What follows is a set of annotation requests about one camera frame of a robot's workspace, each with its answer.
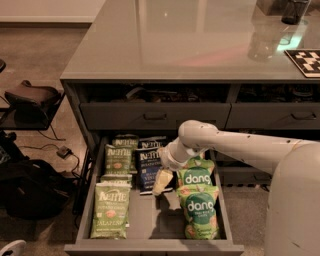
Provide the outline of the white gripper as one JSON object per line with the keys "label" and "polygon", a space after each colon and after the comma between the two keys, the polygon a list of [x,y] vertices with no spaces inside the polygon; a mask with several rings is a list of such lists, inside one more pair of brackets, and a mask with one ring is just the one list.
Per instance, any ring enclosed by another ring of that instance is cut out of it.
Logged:
{"label": "white gripper", "polygon": [[159,196],[163,192],[172,190],[172,186],[170,185],[170,182],[173,179],[172,171],[177,171],[180,168],[179,163],[173,157],[174,149],[175,146],[173,142],[170,142],[165,147],[161,147],[158,149],[161,165],[164,169],[160,169],[157,172],[152,189],[152,193],[155,196]]}

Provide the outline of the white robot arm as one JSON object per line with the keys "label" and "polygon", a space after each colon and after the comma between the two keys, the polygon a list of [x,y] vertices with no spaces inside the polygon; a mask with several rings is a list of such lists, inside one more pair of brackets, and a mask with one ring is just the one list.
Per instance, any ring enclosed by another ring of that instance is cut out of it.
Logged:
{"label": "white robot arm", "polygon": [[178,136],[158,150],[162,166],[176,171],[207,150],[236,160],[221,171],[249,183],[268,178],[265,256],[320,256],[320,142],[221,131],[210,123],[183,122]]}

